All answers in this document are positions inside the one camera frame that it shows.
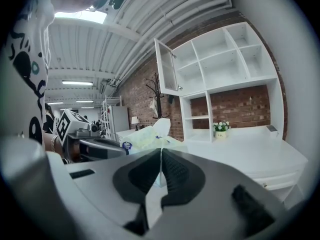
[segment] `cabinet door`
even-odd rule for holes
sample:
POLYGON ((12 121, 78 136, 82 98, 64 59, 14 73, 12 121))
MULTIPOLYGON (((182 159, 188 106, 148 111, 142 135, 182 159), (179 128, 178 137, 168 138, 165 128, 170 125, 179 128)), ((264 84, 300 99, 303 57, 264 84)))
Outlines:
POLYGON ((182 92, 177 83, 172 50, 157 39, 154 39, 154 44, 161 92, 181 96, 182 92))

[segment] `white wall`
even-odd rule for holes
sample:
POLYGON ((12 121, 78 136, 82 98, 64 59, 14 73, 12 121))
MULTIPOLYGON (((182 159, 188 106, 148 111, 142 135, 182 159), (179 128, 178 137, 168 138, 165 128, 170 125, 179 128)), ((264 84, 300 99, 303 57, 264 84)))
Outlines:
POLYGON ((316 36, 292 0, 232 1, 261 33, 278 63, 288 106, 286 141, 309 160, 298 182, 308 197, 319 180, 320 167, 320 51, 316 36))
POLYGON ((100 113, 100 109, 94 109, 94 108, 83 108, 79 109, 79 114, 81 116, 87 116, 88 121, 91 123, 92 121, 98 121, 98 114, 100 113))
POLYGON ((54 115, 54 117, 59 118, 60 119, 60 108, 55 108, 51 105, 51 109, 52 109, 52 113, 54 115))

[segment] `white desk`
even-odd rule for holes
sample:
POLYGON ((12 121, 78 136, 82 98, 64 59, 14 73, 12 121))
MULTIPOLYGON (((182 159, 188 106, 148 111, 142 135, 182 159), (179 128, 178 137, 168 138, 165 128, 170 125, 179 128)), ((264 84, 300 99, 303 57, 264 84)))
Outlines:
POLYGON ((223 140, 184 144, 175 149, 232 166, 270 191, 286 189, 278 196, 281 200, 297 184, 308 162, 287 142, 268 136, 264 127, 235 128, 223 140))

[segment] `fluorescent light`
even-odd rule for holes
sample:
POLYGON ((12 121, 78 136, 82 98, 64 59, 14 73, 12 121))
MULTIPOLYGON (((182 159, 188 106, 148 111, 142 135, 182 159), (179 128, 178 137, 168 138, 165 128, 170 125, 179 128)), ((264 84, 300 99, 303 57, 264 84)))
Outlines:
POLYGON ((94 101, 93 100, 77 100, 76 102, 78 102, 78 103, 92 103, 94 101))
POLYGON ((56 104, 63 104, 63 102, 51 102, 51 103, 48 103, 48 105, 56 105, 56 104))
POLYGON ((78 85, 78 86, 93 86, 93 82, 86 82, 86 81, 66 81, 62 80, 64 85, 78 85))
POLYGON ((95 12, 82 10, 82 11, 72 12, 72 13, 57 12, 54 16, 56 18, 79 19, 79 20, 85 20, 85 21, 103 24, 107 17, 107 14, 97 10, 95 12))

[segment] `white shelving unit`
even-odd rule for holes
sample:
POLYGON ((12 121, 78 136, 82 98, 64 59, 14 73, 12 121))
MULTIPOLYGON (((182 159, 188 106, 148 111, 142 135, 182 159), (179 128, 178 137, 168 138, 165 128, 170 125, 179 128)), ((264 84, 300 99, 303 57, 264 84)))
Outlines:
POLYGON ((104 101, 102 102, 101 107, 101 123, 102 123, 102 130, 105 130, 105 138, 112 140, 112 134, 110 131, 110 120, 109 120, 109 113, 108 108, 112 105, 117 105, 120 103, 122 106, 122 97, 107 97, 105 96, 104 101))
POLYGON ((163 94, 180 97, 186 141, 213 141, 210 94, 267 85, 271 124, 281 139, 284 104, 274 64, 264 44, 246 22, 215 29, 171 50, 155 39, 163 94), (206 97, 207 115, 192 116, 190 100, 206 97), (193 129, 193 120, 208 120, 209 129, 193 129))

